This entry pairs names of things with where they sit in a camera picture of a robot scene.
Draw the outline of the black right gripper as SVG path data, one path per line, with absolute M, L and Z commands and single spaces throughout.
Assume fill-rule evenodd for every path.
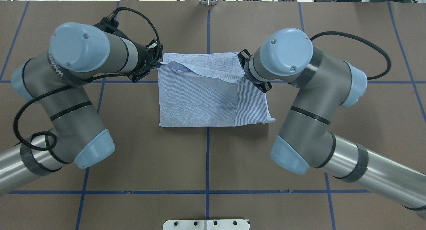
M 245 77 L 253 83 L 253 85 L 259 89 L 261 92 L 266 93 L 272 89 L 272 84 L 270 80 L 263 78 L 256 71 L 254 65 L 254 56 L 249 53 L 247 49 L 242 50 L 237 54 L 239 63 L 244 69 Z

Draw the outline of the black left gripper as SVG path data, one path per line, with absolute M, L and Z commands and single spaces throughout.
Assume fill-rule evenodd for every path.
M 160 67 L 163 44 L 158 39 L 153 39 L 148 45 L 133 42 L 137 49 L 138 61 L 135 68 L 127 74 L 132 82 L 137 82 L 146 77 L 152 69 Z

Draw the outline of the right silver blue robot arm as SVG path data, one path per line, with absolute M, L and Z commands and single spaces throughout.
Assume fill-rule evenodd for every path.
M 309 37 L 296 28 L 269 36 L 254 54 L 238 53 L 245 75 L 261 92 L 272 89 L 272 80 L 298 88 L 298 94 L 276 136 L 270 152 L 279 166 L 296 174 L 313 167 L 346 183 L 354 183 L 401 204 L 425 219 L 424 173 L 381 156 L 361 144 L 331 133 L 329 125 L 339 107 L 350 107 L 364 95 L 368 77 L 350 63 L 315 47 L 312 41 L 324 35 L 345 36 L 382 54 L 373 43 L 355 35 L 328 31 Z

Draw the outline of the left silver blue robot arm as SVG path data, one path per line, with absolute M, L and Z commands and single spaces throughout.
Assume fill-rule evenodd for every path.
M 54 31 L 49 48 L 12 75 L 12 86 L 26 104 L 13 120 L 19 143 L 1 153 L 1 194 L 74 163 L 80 169 L 110 156 L 115 145 L 83 86 L 94 80 L 127 76 L 136 82 L 159 66 L 158 31 L 147 45 L 131 41 L 113 24 L 68 22 Z M 23 137 L 23 112 L 40 103 L 53 128 Z

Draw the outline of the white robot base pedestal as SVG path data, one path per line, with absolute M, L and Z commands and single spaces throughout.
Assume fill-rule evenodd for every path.
M 190 219 L 167 220 L 163 230 L 250 230 L 251 224 L 245 219 Z

